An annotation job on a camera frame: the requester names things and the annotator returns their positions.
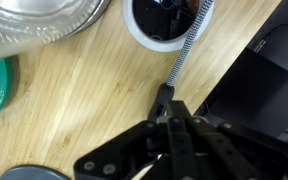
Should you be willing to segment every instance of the screw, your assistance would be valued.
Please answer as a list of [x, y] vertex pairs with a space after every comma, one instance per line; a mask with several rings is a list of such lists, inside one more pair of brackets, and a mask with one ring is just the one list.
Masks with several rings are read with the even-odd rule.
[[189, 177], [189, 176], [185, 176], [185, 177], [182, 178], [182, 180], [194, 180], [194, 179]]
[[152, 127], [154, 127], [154, 124], [153, 123], [148, 123], [147, 127], [152, 128]]
[[92, 170], [95, 167], [95, 164], [92, 161], [88, 161], [84, 164], [84, 169], [87, 171]]
[[180, 120], [178, 120], [178, 119], [173, 119], [173, 122], [174, 122], [174, 123], [179, 123]]
[[231, 127], [232, 127], [232, 125], [231, 125], [231, 124], [229, 124], [229, 123], [225, 123], [225, 124], [224, 124], [224, 127], [226, 127], [226, 128], [231, 128]]
[[116, 171], [114, 164], [107, 164], [103, 168], [104, 174], [113, 174]]

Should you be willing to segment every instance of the wood grain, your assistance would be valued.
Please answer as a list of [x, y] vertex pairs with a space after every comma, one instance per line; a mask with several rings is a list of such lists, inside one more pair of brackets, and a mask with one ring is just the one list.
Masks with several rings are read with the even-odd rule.
[[[280, 0], [218, 0], [176, 82], [193, 112]], [[150, 51], [128, 32], [120, 0], [92, 27], [14, 60], [0, 112], [0, 175], [39, 164], [72, 177], [74, 162], [146, 118], [178, 55]]]

